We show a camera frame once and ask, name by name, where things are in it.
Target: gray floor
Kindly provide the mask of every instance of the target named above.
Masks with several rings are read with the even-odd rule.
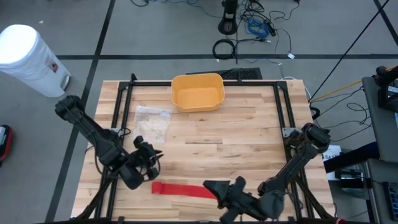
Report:
[[[219,16],[221,1],[199,0],[208,13]],[[266,12],[288,12],[295,7],[293,0],[261,0]],[[0,30],[11,24],[27,24],[37,29],[44,41],[57,55],[93,55],[98,43],[109,0],[0,0]],[[386,6],[395,30],[398,30],[398,1]],[[373,0],[303,0],[289,21],[276,21],[292,36],[292,53],[343,54],[362,28],[376,13]],[[117,0],[108,33],[101,51],[104,55],[174,55],[211,54],[213,44],[221,38],[216,27],[219,19],[206,16],[203,11],[187,4],[150,2],[138,8],[128,0]],[[250,37],[244,29],[239,38]],[[273,54],[272,43],[239,45],[241,54]],[[228,46],[220,46],[228,52]],[[280,33],[278,54],[286,54],[289,40]],[[398,54],[394,42],[381,16],[371,24],[350,54]],[[303,79],[311,93],[333,68],[337,59],[275,60],[283,64],[285,76]],[[343,60],[326,85],[317,94],[347,85],[374,74],[380,65],[396,65],[397,60],[349,59]],[[86,85],[91,60],[62,60],[73,75],[68,94],[81,96]],[[127,80],[134,72],[140,80],[171,79],[187,72],[221,70],[233,67],[260,67],[264,79],[280,79],[280,69],[267,60],[249,63],[240,60],[100,60],[91,86],[86,112],[94,115],[103,80]],[[351,92],[360,86],[345,91]],[[72,126],[53,112],[57,100],[46,98],[9,75],[0,75],[0,121],[14,128],[16,140],[12,152],[0,169],[0,223],[43,222],[60,172]],[[314,104],[325,110],[336,99]],[[347,120],[361,120],[365,115],[353,112],[345,104],[356,102],[366,107],[361,92],[327,112],[318,121],[331,126]],[[363,128],[355,123],[333,128],[333,139],[340,139]],[[336,142],[344,148],[354,149],[374,140],[371,128],[344,141]],[[72,210],[73,199],[83,165],[86,141],[79,136],[68,170],[56,220],[66,220]],[[338,215],[350,217],[366,211],[363,200],[344,194],[332,185]],[[355,220],[365,221],[366,215]]]

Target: wooden tabletop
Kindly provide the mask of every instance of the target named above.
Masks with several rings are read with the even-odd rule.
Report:
[[[312,122],[304,85],[301,80],[287,81],[295,124]],[[95,121],[103,128],[111,126],[119,82],[105,81],[99,96]],[[280,91],[285,122],[288,124],[283,93]],[[123,114],[123,97],[118,127]],[[168,108],[171,122],[165,143],[150,142],[164,152],[162,170],[157,180],[165,183],[202,185],[204,180],[246,179],[246,192],[257,197],[257,186],[276,173],[286,163],[273,88],[271,86],[226,86],[225,100],[216,111],[179,113],[171,101],[169,86],[134,86],[127,127],[134,126],[137,106]],[[135,150],[133,138],[126,136],[124,148]],[[306,166],[308,186],[330,214],[334,214],[333,199],[326,179],[322,157],[317,156]],[[71,217],[77,216],[90,203],[100,185],[94,151],[86,153]],[[103,216],[108,205],[105,196]],[[213,199],[174,195],[152,195],[151,183],[138,189],[128,189],[119,180],[114,203],[113,219],[187,221],[218,220],[224,210],[217,209]],[[295,216],[289,196],[279,220]],[[243,220],[254,220],[244,215]]]

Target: white plastic bucket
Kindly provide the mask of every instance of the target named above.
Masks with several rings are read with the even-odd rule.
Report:
[[[0,70],[47,97],[62,96],[71,77],[40,34],[25,25],[1,32]]]

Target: yellow plastic basket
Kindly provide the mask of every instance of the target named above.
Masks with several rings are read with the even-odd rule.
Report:
[[[172,80],[172,101],[179,112],[217,110],[224,97],[223,79],[216,73],[179,75]]]

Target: clear plastic bag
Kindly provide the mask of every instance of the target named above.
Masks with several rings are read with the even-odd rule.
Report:
[[[172,110],[137,106],[132,138],[142,136],[146,142],[164,143]]]

